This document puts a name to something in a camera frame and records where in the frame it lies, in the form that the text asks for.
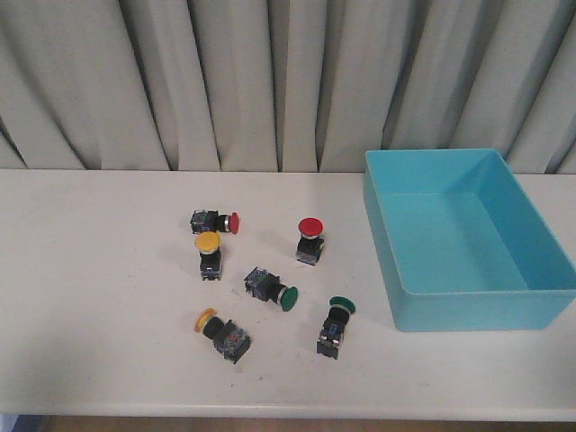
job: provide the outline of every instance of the curtain fold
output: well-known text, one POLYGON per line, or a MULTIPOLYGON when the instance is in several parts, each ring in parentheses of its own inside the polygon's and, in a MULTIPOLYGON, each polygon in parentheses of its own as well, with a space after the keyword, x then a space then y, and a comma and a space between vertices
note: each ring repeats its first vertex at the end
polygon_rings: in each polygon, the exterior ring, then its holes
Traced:
POLYGON ((0 167, 576 173, 573 0, 3 0, 0 167))

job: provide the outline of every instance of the curtain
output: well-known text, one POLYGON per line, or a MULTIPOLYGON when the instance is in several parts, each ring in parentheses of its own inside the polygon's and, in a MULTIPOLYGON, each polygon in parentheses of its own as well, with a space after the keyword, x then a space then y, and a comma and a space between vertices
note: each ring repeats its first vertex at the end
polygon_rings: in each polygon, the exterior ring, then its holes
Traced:
POLYGON ((2 0, 0 167, 576 173, 574 0, 2 0))

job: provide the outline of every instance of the blue plastic bin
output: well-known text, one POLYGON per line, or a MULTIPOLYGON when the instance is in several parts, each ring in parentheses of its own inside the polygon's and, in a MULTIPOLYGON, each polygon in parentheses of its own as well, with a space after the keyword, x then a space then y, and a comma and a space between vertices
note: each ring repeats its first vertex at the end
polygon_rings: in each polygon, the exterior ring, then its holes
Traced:
POLYGON ((364 202, 399 330, 542 329, 576 296, 497 151, 369 151, 364 202))

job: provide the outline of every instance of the white table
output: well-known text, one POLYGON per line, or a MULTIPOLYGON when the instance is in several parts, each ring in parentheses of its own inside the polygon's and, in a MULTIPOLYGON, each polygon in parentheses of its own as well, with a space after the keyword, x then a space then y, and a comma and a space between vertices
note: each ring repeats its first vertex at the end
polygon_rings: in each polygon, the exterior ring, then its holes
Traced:
MULTIPOLYGON (((576 176, 520 175, 576 260, 576 176)), ((542 331, 401 333, 358 174, 0 171, 0 412, 576 420, 576 302, 542 331), (202 282, 194 209, 240 214, 202 282), (298 221, 324 221, 316 267, 298 221), (262 266, 301 292, 251 298, 262 266), (315 352, 332 295, 357 307, 340 358, 315 352), (253 338, 236 364, 194 333, 212 306, 253 338)))

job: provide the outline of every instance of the green button cap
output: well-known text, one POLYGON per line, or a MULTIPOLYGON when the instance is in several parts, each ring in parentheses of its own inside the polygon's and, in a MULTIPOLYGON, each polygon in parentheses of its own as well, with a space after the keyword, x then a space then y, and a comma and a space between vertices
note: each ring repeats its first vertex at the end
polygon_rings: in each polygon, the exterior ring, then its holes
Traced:
POLYGON ((346 297, 340 297, 339 295, 332 297, 330 299, 330 306, 334 306, 335 304, 344 306, 351 314, 356 312, 356 306, 346 297))
POLYGON ((286 291, 284 291, 284 294, 282 294, 282 298, 280 299, 280 306, 282 306, 282 310, 284 312, 287 312, 294 307, 294 304, 296 304, 297 300, 298 288, 291 286, 286 291))

